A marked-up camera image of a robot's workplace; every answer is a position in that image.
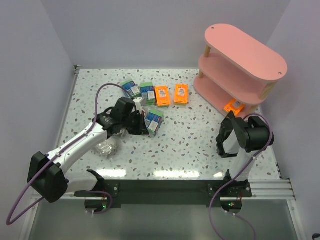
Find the orange sponge box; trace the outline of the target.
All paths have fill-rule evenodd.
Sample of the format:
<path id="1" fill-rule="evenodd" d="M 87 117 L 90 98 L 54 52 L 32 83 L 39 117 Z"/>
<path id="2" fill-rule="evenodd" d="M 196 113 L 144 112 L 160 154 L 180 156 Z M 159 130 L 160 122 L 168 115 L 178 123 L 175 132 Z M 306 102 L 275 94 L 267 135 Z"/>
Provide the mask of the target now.
<path id="1" fill-rule="evenodd" d="M 169 89 L 167 86 L 155 87 L 156 104 L 158 107 L 169 107 L 171 104 Z"/>
<path id="2" fill-rule="evenodd" d="M 236 99 L 232 99 L 224 108 L 223 111 L 225 113 L 233 112 L 235 116 L 237 116 L 244 108 L 245 104 L 237 101 Z"/>
<path id="3" fill-rule="evenodd" d="M 187 84 L 176 84 L 174 91 L 174 104 L 187 105 L 188 104 L 189 87 Z"/>

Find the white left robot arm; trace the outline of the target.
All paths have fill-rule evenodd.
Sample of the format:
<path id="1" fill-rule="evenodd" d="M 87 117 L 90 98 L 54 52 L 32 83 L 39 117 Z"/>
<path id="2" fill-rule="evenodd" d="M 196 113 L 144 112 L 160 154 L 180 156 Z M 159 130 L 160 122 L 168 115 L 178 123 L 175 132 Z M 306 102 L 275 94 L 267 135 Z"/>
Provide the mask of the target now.
<path id="1" fill-rule="evenodd" d="M 67 143 L 46 154 L 35 153 L 30 162 L 28 185 L 49 203 L 69 192 L 91 191 L 100 180 L 98 174 L 66 177 L 66 173 L 89 150 L 122 130 L 135 136 L 148 135 L 145 105 L 146 100 L 142 97 L 121 97 L 114 107 L 97 114 L 92 123 Z"/>

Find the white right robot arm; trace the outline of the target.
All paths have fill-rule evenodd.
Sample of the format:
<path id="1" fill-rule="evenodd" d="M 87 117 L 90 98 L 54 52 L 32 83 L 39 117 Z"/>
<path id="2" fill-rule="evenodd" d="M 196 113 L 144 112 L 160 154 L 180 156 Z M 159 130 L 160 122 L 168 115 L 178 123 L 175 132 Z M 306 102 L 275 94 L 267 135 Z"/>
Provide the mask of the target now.
<path id="1" fill-rule="evenodd" d="M 224 180 L 228 185 L 223 189 L 247 188 L 250 171 L 258 155 L 273 143 L 273 131 L 260 114 L 251 113 L 243 119 L 229 112 L 216 137 L 217 154 L 222 158 L 235 158 L 225 174 Z"/>

